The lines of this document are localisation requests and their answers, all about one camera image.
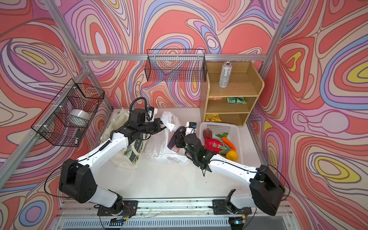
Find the cream canvas tote bag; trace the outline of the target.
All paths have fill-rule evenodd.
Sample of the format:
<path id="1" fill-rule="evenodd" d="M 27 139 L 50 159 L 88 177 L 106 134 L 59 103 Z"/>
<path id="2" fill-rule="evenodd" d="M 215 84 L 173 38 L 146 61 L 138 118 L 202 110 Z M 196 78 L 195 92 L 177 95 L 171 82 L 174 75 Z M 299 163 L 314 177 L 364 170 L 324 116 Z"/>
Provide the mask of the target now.
<path id="1" fill-rule="evenodd" d="M 114 109 L 110 120 L 100 137 L 100 143 L 103 144 L 105 141 L 110 139 L 110 133 L 114 130 L 120 129 L 127 121 L 129 112 L 125 109 Z M 138 164 L 142 158 L 145 150 L 148 135 L 142 134 L 138 139 L 133 141 L 131 144 L 128 140 L 123 137 L 122 134 L 118 133 L 117 137 L 112 137 L 110 145 L 113 146 L 112 150 L 114 155 L 109 159 L 116 167 L 136 170 Z"/>

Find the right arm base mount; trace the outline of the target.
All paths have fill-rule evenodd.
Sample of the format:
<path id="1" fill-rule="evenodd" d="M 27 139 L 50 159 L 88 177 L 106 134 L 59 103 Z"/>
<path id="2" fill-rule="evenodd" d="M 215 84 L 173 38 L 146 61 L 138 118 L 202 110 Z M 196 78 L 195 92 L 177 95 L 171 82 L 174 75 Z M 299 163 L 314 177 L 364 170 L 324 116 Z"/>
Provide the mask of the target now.
<path id="1" fill-rule="evenodd" d="M 213 210 L 215 215 L 244 215 L 248 216 L 252 214 L 252 209 L 250 207 L 237 208 L 231 202 L 232 195 L 236 189 L 232 189 L 225 199 L 214 199 L 212 200 L 212 206 L 209 206 Z"/>

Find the orange snack packet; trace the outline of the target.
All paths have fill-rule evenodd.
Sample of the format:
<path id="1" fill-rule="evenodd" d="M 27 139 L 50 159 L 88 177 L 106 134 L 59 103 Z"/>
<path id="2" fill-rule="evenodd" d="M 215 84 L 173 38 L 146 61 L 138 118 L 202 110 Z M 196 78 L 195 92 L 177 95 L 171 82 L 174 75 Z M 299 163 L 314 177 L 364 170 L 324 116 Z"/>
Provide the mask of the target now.
<path id="1" fill-rule="evenodd" d="M 223 98 L 222 97 L 211 97 L 211 98 L 208 98 L 209 101 L 219 101 L 219 100 L 222 100 Z"/>

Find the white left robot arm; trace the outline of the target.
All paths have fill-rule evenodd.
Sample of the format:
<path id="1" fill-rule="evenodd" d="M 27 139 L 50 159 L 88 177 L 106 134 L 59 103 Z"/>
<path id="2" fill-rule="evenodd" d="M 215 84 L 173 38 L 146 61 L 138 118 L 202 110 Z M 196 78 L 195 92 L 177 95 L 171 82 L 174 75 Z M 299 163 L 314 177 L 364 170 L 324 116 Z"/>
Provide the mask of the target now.
<path id="1" fill-rule="evenodd" d="M 142 135 L 154 135 L 166 129 L 156 118 L 145 123 L 127 121 L 122 127 L 113 130 L 110 138 L 91 152 L 76 160 L 67 159 L 61 167 L 60 192 L 79 203 L 93 203 L 110 209 L 117 215 L 124 208 L 122 196 L 98 186 L 94 176 L 98 170 L 118 152 L 128 147 Z"/>

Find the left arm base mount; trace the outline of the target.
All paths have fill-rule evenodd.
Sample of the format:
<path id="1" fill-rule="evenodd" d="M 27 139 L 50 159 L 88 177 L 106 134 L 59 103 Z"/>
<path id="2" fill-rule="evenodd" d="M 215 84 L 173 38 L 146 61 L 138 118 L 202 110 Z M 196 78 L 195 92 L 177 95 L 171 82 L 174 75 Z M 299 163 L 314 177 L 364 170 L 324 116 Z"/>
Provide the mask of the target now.
<path id="1" fill-rule="evenodd" d="M 132 217 L 137 213 L 138 204 L 137 200 L 118 201 L 111 208 L 105 206 L 98 207 L 97 215 L 100 217 Z"/>

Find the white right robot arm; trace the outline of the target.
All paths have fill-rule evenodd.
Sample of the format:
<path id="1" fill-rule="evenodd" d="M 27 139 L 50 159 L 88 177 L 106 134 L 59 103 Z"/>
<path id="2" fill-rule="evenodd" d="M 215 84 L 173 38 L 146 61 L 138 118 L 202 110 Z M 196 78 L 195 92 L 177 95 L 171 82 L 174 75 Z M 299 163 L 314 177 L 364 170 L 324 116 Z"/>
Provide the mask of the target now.
<path id="1" fill-rule="evenodd" d="M 196 134 L 175 133 L 171 142 L 177 148 L 183 148 L 186 156 L 202 173 L 211 172 L 225 175 L 250 189 L 250 194 L 235 195 L 235 189 L 227 197 L 227 210 L 231 214 L 238 209 L 249 207 L 249 199 L 267 215 L 275 216 L 285 193 L 285 187 L 266 166 L 250 167 L 228 160 L 218 153 L 203 147 Z"/>

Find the purple eggplant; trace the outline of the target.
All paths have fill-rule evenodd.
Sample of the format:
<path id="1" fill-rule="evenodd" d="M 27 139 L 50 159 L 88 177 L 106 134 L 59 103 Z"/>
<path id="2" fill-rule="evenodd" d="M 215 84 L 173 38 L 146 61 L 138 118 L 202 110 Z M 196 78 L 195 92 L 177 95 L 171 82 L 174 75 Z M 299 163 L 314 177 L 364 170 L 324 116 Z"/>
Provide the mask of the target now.
<path id="1" fill-rule="evenodd" d="M 176 148 L 184 148 L 186 146 L 185 144 L 185 136 L 186 136 L 186 127 L 181 126 L 179 127 L 173 134 L 173 136 L 171 137 L 169 143 L 168 143 L 168 148 L 171 150 L 173 147 Z"/>

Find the white plastic grocery bag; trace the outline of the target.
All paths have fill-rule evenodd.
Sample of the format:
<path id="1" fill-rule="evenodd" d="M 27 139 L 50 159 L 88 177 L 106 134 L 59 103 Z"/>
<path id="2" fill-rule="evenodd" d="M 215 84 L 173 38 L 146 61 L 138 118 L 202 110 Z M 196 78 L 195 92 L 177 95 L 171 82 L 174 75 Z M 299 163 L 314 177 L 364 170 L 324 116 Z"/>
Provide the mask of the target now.
<path id="1" fill-rule="evenodd" d="M 170 111 L 164 111 L 160 119 L 166 128 L 150 137 L 144 150 L 145 157 L 150 161 L 161 164 L 189 164 L 189 159 L 184 156 L 183 149 L 175 147 L 172 150 L 168 147 L 174 132 L 182 126 L 179 118 Z"/>

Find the orange carrot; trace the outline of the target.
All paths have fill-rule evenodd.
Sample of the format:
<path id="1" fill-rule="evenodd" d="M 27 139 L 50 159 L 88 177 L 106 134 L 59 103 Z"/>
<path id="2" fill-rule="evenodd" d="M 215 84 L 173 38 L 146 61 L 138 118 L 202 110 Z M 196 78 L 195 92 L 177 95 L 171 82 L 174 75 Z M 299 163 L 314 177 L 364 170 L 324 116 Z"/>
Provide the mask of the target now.
<path id="1" fill-rule="evenodd" d="M 222 142 L 233 151 L 237 151 L 236 147 L 227 139 L 227 137 L 222 137 Z"/>

